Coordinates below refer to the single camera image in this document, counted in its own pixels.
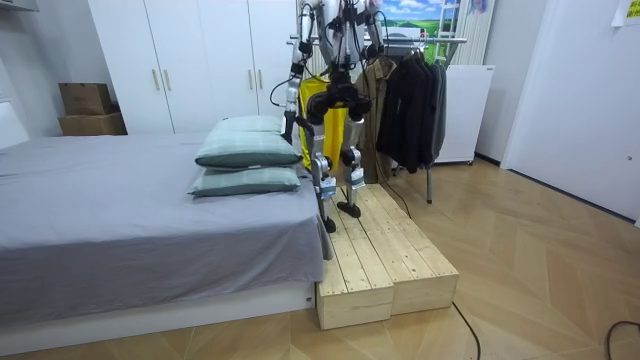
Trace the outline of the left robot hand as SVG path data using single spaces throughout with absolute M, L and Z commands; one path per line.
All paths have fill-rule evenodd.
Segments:
M 290 145 L 293 144 L 294 130 L 299 127 L 299 119 L 296 111 L 286 110 L 284 112 L 283 127 L 281 131 L 281 137 Z

